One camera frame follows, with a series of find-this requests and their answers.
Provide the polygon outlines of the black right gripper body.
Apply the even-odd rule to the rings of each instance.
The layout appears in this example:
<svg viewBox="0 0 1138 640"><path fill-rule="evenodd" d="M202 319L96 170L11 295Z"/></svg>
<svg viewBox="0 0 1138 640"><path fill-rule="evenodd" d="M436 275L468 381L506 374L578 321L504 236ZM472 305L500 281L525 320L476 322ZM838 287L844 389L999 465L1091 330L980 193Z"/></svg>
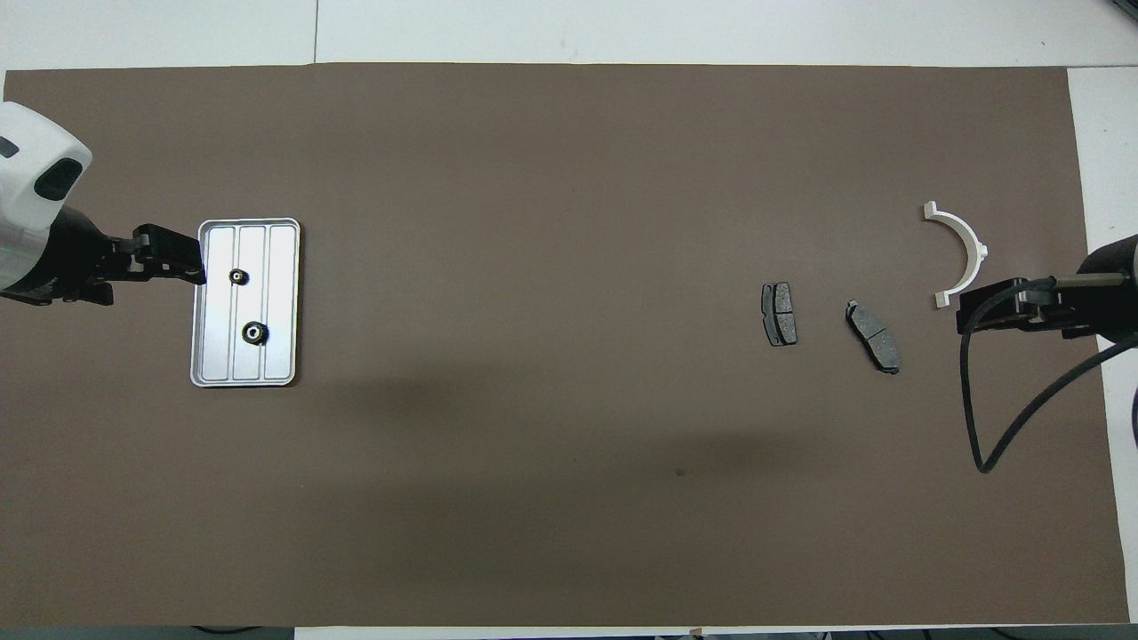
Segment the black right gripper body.
<svg viewBox="0 0 1138 640"><path fill-rule="evenodd" d="M1089 252L1074 276L1057 276L1053 303L1022 328L1025 333L1059 331L1064 339L1098 335L1121 343L1137 331L1135 244L1125 236Z"/></svg>

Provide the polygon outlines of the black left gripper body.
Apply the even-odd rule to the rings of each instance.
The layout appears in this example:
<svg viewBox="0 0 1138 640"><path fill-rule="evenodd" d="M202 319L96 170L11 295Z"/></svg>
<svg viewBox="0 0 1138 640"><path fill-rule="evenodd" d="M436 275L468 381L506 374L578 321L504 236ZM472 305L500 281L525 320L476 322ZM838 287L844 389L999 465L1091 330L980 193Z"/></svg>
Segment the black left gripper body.
<svg viewBox="0 0 1138 640"><path fill-rule="evenodd" d="M5 286L3 296L33 307L48 307L55 300L110 307L112 280L140 280L127 270L146 243L146 229L142 224L127 238L118 238L102 233L79 210L61 208L49 227L41 259L16 284Z"/></svg>

